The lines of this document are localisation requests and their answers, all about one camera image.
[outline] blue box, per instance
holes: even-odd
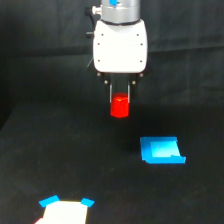
[[[150,164],[184,164],[186,157],[180,155],[176,137],[143,137],[142,160]]]

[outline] red object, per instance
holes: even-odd
[[[113,94],[110,114],[111,116],[117,118],[128,117],[129,115],[128,94],[126,93]]]

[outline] blue tape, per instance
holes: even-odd
[[[110,4],[116,6],[117,5],[117,0],[110,0]]]
[[[94,201],[89,200],[87,198],[83,198],[81,201],[81,204],[86,205],[87,207],[91,207],[94,203]]]
[[[53,197],[50,197],[50,198],[47,198],[47,199],[44,199],[44,200],[42,200],[42,201],[39,201],[39,204],[40,204],[43,208],[45,208],[47,205],[52,204],[52,203],[54,203],[54,202],[56,202],[56,201],[60,201],[60,199],[58,198],[57,195],[55,195],[55,196],[53,196]]]
[[[176,137],[143,137],[142,160],[150,164],[183,164],[186,157],[180,155]]]

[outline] black background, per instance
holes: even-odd
[[[0,221],[33,223],[58,194],[95,199],[88,224],[223,223],[224,3],[142,0],[147,76],[124,120],[86,69],[93,5],[0,2]],[[145,164],[142,136],[177,136],[187,164]]]

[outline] black table surface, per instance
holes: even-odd
[[[186,164],[142,161],[143,136],[176,136]],[[0,223],[34,223],[53,195],[94,200],[87,224],[223,223],[224,108],[17,105],[0,132]]]

